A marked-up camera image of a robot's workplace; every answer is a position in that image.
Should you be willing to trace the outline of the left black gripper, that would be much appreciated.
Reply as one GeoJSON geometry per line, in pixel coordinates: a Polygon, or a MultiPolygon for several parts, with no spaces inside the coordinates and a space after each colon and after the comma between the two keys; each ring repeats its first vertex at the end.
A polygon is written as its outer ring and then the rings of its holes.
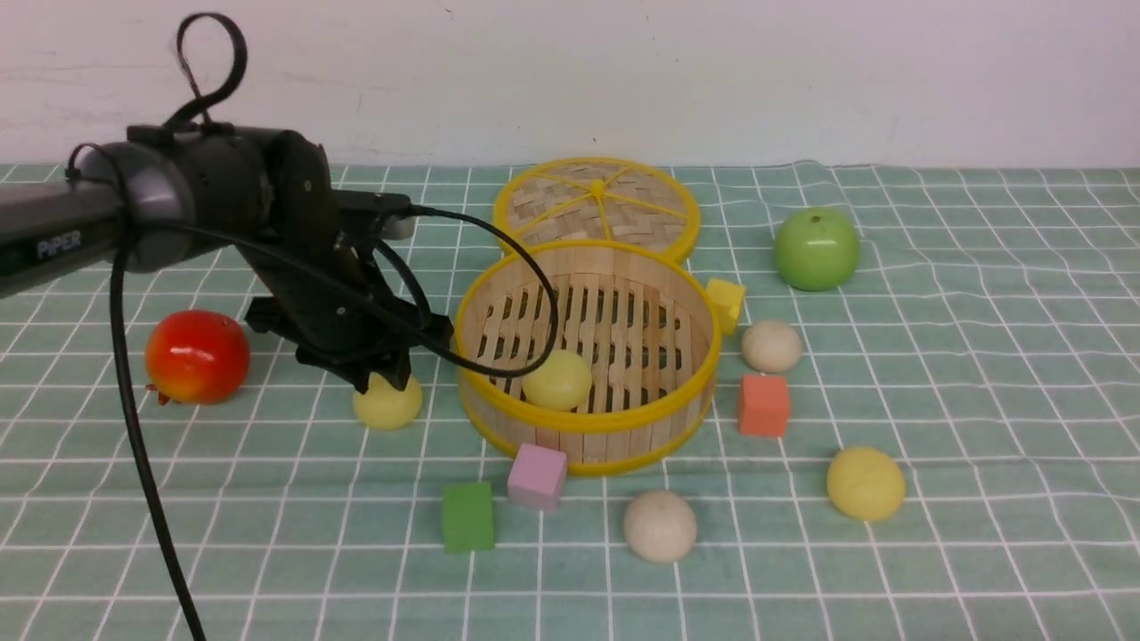
{"type": "Polygon", "coordinates": [[[355,229],[355,214],[374,194],[396,193],[298,190],[280,196],[267,230],[256,240],[342,281],[388,313],[388,320],[298,268],[241,248],[269,291],[249,305],[244,316],[249,328],[296,344],[298,362],[342,378],[360,393],[373,373],[402,390],[412,376],[412,348],[427,340],[449,344],[453,333],[451,320],[432,313],[430,305],[394,295],[373,255],[382,240],[355,229]]]}

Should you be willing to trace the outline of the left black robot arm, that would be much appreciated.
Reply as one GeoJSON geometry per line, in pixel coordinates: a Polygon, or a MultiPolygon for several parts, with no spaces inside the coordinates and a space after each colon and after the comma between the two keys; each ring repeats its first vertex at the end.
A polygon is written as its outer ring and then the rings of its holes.
{"type": "Polygon", "coordinates": [[[404,389],[415,346],[451,343],[451,320],[389,289],[370,232],[410,208],[404,195],[337,190],[329,159],[301,133],[161,133],[135,127],[64,179],[3,189],[3,297],[117,255],[152,273],[233,245],[267,297],[245,324],[296,346],[298,362],[358,391],[370,375],[404,389]]]}

